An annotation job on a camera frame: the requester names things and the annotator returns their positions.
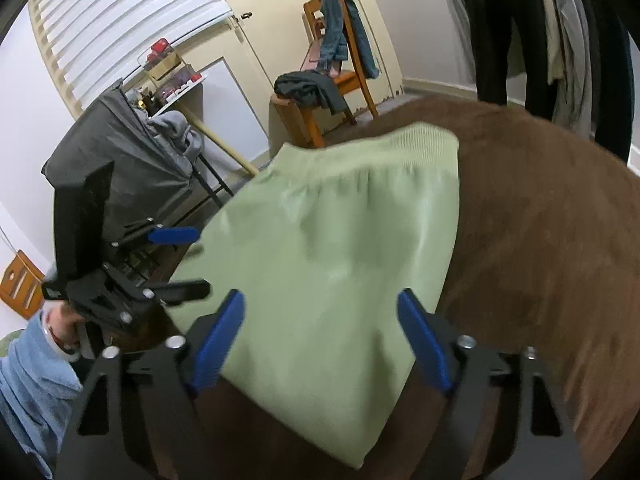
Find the person left hand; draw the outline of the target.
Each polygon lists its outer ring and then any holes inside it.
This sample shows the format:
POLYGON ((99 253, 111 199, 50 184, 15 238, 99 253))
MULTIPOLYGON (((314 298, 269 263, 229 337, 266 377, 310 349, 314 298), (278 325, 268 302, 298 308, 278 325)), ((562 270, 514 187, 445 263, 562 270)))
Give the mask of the person left hand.
POLYGON ((65 302, 47 306, 41 315, 46 341, 67 362, 80 357, 78 326, 83 322, 85 319, 65 302))

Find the light blue sleeve forearm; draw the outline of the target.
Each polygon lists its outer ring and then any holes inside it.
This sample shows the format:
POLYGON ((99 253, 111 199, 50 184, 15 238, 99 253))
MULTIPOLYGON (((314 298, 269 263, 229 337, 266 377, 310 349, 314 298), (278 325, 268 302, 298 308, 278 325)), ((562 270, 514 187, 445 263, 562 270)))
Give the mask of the light blue sleeve forearm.
POLYGON ((36 314, 1 359, 1 417, 29 463, 54 476, 81 383, 43 315, 36 314))

